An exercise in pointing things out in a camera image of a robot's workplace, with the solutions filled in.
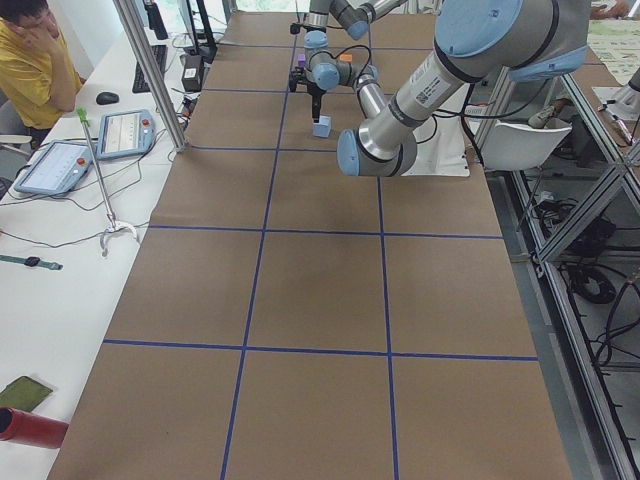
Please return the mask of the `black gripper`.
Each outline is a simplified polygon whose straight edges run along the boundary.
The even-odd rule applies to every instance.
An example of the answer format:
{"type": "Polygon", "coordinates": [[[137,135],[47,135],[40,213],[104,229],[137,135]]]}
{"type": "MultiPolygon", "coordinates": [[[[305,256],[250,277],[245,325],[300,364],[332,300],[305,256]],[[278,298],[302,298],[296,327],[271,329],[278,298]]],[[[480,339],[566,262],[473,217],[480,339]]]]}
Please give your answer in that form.
{"type": "Polygon", "coordinates": [[[322,109],[322,96],[325,94],[325,91],[315,82],[309,80],[303,70],[291,70],[288,78],[288,90],[291,93],[295,93],[299,86],[303,86],[306,93],[312,96],[312,119],[314,123],[319,123],[322,109]]]}

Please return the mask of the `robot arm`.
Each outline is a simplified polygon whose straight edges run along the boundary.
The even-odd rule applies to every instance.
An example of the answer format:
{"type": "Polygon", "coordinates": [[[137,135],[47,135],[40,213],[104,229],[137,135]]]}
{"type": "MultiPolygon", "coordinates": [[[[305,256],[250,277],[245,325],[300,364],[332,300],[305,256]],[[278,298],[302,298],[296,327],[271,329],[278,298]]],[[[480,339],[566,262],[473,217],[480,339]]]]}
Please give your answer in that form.
{"type": "Polygon", "coordinates": [[[293,22],[289,30],[292,35],[299,34],[302,29],[326,32],[329,17],[333,17],[352,39],[359,40],[372,23],[403,4],[403,0],[379,0],[364,1],[353,7],[347,0],[311,0],[309,11],[302,20],[293,22]]]}
{"type": "Polygon", "coordinates": [[[392,177],[415,163],[414,132],[462,85],[475,84],[492,69],[507,67],[515,82],[550,79],[585,61],[591,7],[587,1],[446,1],[435,23],[433,51],[391,97],[377,71],[340,60],[328,49],[326,28],[335,19],[354,40],[399,7],[397,1],[313,1],[292,33],[303,32],[302,65],[289,73],[289,89],[305,86],[312,117],[319,119],[323,95],[337,86],[354,90],[364,121],[341,132],[337,158],[349,176],[392,177]]]}

